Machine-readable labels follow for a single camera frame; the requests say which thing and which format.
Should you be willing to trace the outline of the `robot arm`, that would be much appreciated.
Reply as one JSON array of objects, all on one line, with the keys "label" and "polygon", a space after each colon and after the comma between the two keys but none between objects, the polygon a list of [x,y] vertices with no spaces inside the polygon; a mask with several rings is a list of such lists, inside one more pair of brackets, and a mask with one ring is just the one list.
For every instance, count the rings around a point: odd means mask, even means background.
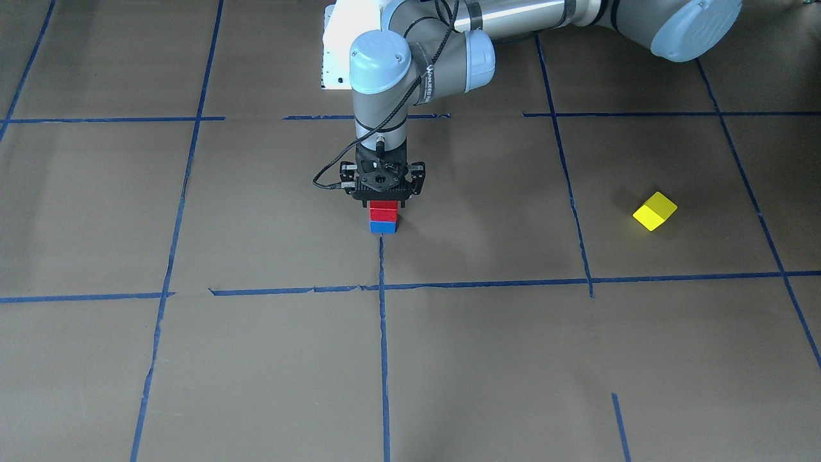
[{"label": "robot arm", "polygon": [[331,166],[343,190],[364,207],[419,195],[422,162],[407,161],[409,108],[467,93],[495,75],[495,44],[527,33],[603,26],[671,62],[712,49],[741,13],[741,1],[381,1],[354,12],[352,1],[330,9],[323,44],[346,62],[355,140]]}]

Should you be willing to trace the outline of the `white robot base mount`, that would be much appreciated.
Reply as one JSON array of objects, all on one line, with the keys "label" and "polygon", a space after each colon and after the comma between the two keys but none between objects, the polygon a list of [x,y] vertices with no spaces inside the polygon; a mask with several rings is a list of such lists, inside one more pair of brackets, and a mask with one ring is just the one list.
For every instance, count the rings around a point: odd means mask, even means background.
[{"label": "white robot base mount", "polygon": [[370,30],[381,28],[382,11],[388,1],[335,1],[325,8],[321,88],[349,90],[350,49],[353,41]]}]

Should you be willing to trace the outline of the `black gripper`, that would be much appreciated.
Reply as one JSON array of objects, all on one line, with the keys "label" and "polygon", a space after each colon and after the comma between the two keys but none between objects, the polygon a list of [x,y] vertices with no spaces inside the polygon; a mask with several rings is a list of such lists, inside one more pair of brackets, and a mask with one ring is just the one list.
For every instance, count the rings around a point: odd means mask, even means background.
[{"label": "black gripper", "polygon": [[407,163],[407,143],[393,150],[357,145],[355,162],[341,162],[341,187],[367,207],[373,201],[397,201],[400,207],[419,195],[427,175],[425,163]]}]

